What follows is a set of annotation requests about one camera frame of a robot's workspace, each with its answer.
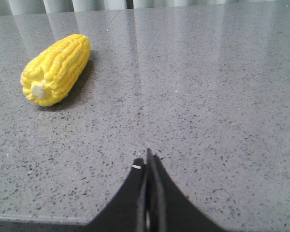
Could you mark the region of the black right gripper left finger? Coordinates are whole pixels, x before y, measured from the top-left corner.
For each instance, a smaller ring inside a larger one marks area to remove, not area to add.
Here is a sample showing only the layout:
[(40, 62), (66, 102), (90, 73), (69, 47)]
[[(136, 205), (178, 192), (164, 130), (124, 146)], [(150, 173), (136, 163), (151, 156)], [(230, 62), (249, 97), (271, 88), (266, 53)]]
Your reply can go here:
[(145, 232), (146, 181), (144, 160), (135, 159), (113, 199), (84, 228), (85, 232)]

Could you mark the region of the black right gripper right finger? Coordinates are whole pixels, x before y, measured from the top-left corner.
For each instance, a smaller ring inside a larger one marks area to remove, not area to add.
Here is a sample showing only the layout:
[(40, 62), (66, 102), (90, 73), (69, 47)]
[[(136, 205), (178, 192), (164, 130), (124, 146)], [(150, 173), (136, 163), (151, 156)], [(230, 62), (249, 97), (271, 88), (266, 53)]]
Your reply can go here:
[(147, 150), (147, 209), (151, 232), (224, 232), (198, 210), (169, 177), (158, 155)]

